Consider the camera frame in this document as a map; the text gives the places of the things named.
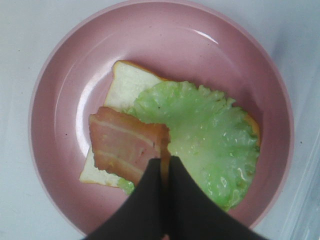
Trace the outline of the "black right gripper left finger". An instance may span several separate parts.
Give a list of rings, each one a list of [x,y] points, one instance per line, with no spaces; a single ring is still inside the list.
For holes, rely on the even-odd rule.
[[[123,205],[86,239],[161,240],[165,235],[161,198],[161,161],[154,158]]]

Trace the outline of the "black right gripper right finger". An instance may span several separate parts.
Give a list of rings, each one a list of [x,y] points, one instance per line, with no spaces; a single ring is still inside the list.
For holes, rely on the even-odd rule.
[[[264,240],[211,201],[177,156],[169,163],[171,240]]]

